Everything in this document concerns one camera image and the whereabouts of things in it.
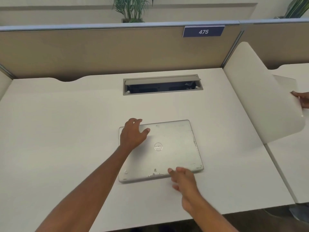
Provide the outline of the silver laptop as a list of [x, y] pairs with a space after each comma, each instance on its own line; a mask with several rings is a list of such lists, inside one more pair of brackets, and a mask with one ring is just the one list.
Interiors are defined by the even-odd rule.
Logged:
[[149, 128], [145, 141], [135, 148], [124, 162], [120, 183], [140, 182], [168, 177], [168, 168], [184, 167], [192, 172], [204, 169], [201, 155], [189, 120], [141, 124]]

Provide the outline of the wide beige desk partition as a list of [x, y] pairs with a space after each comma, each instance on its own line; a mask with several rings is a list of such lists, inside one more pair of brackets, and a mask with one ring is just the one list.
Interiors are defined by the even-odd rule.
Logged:
[[[225, 25], [219, 37], [183, 38], [185, 26]], [[0, 26], [0, 64], [15, 79], [220, 68], [239, 21]]]

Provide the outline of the blue number sign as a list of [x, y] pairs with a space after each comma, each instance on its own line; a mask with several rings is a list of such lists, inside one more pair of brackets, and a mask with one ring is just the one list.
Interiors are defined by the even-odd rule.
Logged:
[[225, 25], [218, 26], [185, 26], [183, 38], [190, 37], [219, 37], [222, 35]]

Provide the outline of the person's right hand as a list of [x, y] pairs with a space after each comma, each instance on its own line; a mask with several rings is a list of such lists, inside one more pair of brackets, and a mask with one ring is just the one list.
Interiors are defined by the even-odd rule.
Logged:
[[179, 192], [182, 195], [183, 209], [189, 214], [193, 214], [203, 201], [193, 172], [184, 167], [176, 167], [175, 170], [168, 168], [168, 173], [172, 182], [180, 185], [181, 191]]

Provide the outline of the person's left forearm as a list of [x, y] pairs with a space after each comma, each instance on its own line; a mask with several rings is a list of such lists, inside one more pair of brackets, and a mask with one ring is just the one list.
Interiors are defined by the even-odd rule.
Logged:
[[49, 213], [35, 232], [89, 232], [132, 150], [132, 146], [121, 144]]

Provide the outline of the person's right forearm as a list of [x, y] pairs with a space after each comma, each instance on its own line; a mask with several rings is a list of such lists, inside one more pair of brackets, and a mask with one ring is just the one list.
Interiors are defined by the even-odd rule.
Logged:
[[239, 232], [202, 196], [182, 196], [182, 207], [203, 232]]

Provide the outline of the narrow beige desk partition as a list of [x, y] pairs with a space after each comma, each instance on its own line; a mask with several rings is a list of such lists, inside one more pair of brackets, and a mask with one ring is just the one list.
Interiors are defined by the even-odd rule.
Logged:
[[309, 63], [309, 18], [243, 20], [238, 44], [247, 42], [268, 69]]

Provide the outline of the white flexible sheet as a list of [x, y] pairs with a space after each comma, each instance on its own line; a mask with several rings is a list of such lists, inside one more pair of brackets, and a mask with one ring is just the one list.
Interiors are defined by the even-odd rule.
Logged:
[[288, 88], [295, 79], [273, 75], [248, 42], [241, 42], [223, 68], [263, 144], [302, 131], [306, 119]]

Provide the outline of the person's left hand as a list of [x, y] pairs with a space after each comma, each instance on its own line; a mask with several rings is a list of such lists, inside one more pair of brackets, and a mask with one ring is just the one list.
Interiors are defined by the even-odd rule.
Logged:
[[120, 134], [120, 147], [127, 151], [137, 148], [145, 140], [138, 139], [142, 119], [130, 118], [124, 125]]

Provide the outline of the green leafy plant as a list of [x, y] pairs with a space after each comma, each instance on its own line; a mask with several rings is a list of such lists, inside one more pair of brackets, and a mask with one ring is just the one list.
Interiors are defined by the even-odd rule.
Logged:
[[309, 10], [309, 0], [293, 0], [284, 16], [277, 16], [274, 19], [298, 19]]

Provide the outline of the green potted palm plant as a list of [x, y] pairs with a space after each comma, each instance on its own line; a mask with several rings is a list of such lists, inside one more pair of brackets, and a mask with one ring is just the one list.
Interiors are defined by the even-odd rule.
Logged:
[[112, 9], [120, 13], [122, 23], [143, 23], [142, 16], [154, 0], [111, 0]]

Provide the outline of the beige side partition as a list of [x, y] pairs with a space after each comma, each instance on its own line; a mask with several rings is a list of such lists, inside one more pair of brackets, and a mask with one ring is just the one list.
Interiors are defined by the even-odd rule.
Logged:
[[0, 101], [14, 79], [14, 75], [0, 64]]

